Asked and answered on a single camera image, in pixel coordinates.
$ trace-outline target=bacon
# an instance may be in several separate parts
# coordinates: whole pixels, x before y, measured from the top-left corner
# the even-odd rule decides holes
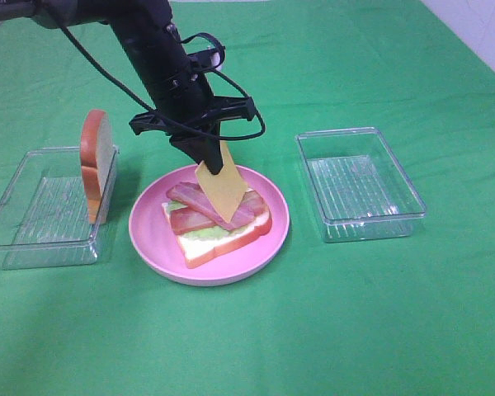
[[[215,208],[213,208],[204,192],[200,189],[200,186],[188,181],[182,181],[168,190],[167,197],[171,200],[177,200],[191,209],[202,213],[228,231],[233,231],[234,229],[247,225],[255,219],[253,210],[248,207],[239,207],[234,213],[231,221],[226,223],[220,215],[216,213]]]
[[[264,201],[264,198],[262,198],[255,190],[246,192],[242,198],[242,202],[240,202],[240,205],[248,207],[256,216],[261,215],[264,210],[266,210],[266,202]]]
[[[205,214],[197,212],[188,206],[172,210],[170,213],[170,223],[172,231],[176,235],[183,235],[198,229],[214,227],[216,223]]]

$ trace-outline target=wire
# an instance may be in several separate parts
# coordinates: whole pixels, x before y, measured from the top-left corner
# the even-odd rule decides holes
[[[97,70],[97,72],[99,72],[104,78],[109,80],[111,83],[116,85],[121,91],[126,93],[132,100],[134,100],[136,103],[138,103],[140,106],[142,106],[145,110],[153,113],[159,120],[163,121],[166,125],[175,126],[175,127],[179,128],[180,130],[183,130],[185,132],[197,134],[199,136],[203,136],[203,137],[206,137],[209,139],[227,140],[227,141],[253,139],[253,138],[256,138],[256,137],[264,134],[264,132],[266,132],[266,125],[265,125],[264,120],[262,119],[262,116],[259,113],[257,108],[255,108],[255,116],[261,125],[261,130],[259,132],[253,133],[253,134],[245,134],[245,135],[241,135],[241,136],[220,136],[220,135],[216,135],[216,134],[210,134],[210,133],[204,132],[202,130],[197,130],[195,128],[191,128],[190,126],[184,125],[180,122],[177,122],[175,120],[172,120],[172,119],[166,117],[160,111],[152,108],[149,104],[147,104],[140,97],[138,97],[135,93],[133,93],[126,85],[124,85],[124,83],[122,83],[117,78],[115,78],[110,73],[108,73],[108,71],[106,71],[92,57],[92,55],[83,47],[83,45],[75,38],[75,36],[72,34],[72,32],[63,23],[63,20],[61,19],[60,15],[57,13],[57,11],[51,5],[46,3],[44,5],[44,7],[45,7],[46,11],[48,12],[49,16],[57,24],[57,27],[64,33],[64,35],[73,44],[73,46],[82,54],[82,56],[84,56],[86,58],[86,60],[94,67],[94,69]],[[194,35],[194,36],[190,37],[189,39],[192,39],[196,36],[202,36],[202,34],[200,33],[198,35]],[[217,74],[224,81],[226,81],[227,83],[232,85],[240,93],[242,93],[244,97],[246,97],[246,98],[249,97],[249,95],[235,81],[233,81],[231,78],[227,77],[225,74],[221,73],[220,71],[216,70],[216,66],[214,66],[214,68],[211,68],[209,71]]]
[[[211,64],[207,68],[196,68],[196,72],[200,73],[206,73],[206,72],[212,72],[213,70],[216,70],[224,61],[225,61],[225,47],[218,41],[216,37],[213,35],[210,35],[209,33],[201,32],[201,33],[196,33],[195,35],[192,35],[190,37],[187,37],[184,40],[178,40],[178,43],[180,44],[187,44],[193,41],[196,37],[201,37],[203,39],[206,39],[209,41],[213,46],[216,52],[218,53],[220,57],[220,61],[217,64]]]

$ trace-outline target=green cloth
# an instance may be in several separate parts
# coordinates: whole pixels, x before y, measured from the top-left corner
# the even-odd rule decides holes
[[[495,395],[495,74],[417,0],[172,8],[182,36],[225,43],[224,71],[260,108],[266,134],[229,147],[282,190],[290,233],[232,285],[152,271],[130,242],[132,205],[191,160],[163,133],[135,137],[142,109],[59,31],[4,22],[0,196],[25,151],[77,145],[92,108],[109,114],[120,170],[98,263],[0,270],[0,395]],[[147,98],[109,27],[72,32]],[[423,229],[323,243],[294,136],[369,125],[426,202]]]

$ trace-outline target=bread slice standing upright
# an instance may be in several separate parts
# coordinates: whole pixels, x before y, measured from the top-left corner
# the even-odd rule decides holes
[[[91,110],[82,126],[80,147],[82,182],[90,224],[96,221],[114,155],[111,134],[107,113],[103,110]],[[105,222],[106,214],[101,219],[101,223]]]

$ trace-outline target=transparent tray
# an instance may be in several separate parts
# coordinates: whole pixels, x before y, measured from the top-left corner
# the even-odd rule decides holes
[[[426,206],[376,128],[295,136],[324,242],[413,234]]]
[[[2,269],[95,262],[101,249],[101,219],[116,179],[117,154],[114,147],[96,222],[89,224],[79,147],[26,153],[0,200]]]

